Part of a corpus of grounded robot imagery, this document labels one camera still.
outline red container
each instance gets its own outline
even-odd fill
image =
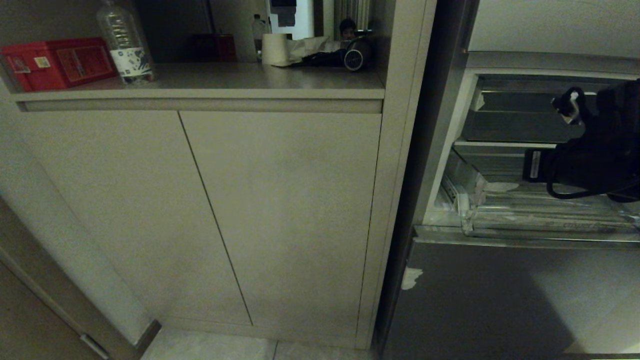
[[[24,91],[70,88],[118,74],[101,38],[11,45],[2,54]]]

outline toilet paper roll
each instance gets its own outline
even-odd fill
[[[264,34],[262,36],[262,63],[279,66],[289,64],[287,34]]]

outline plastic water bottle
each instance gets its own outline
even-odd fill
[[[260,15],[255,14],[253,16],[253,23],[251,24],[253,31],[253,43],[255,44],[255,55],[259,63],[262,62],[262,36],[271,32],[266,21],[260,20]]]
[[[140,40],[133,16],[115,6],[113,0],[102,0],[104,6],[97,18],[102,37],[125,84],[144,84],[153,81],[149,55]]]

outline floor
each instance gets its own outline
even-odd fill
[[[163,328],[141,360],[374,360],[371,351]]]

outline refrigerator door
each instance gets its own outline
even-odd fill
[[[640,353],[639,244],[418,234],[383,359]]]

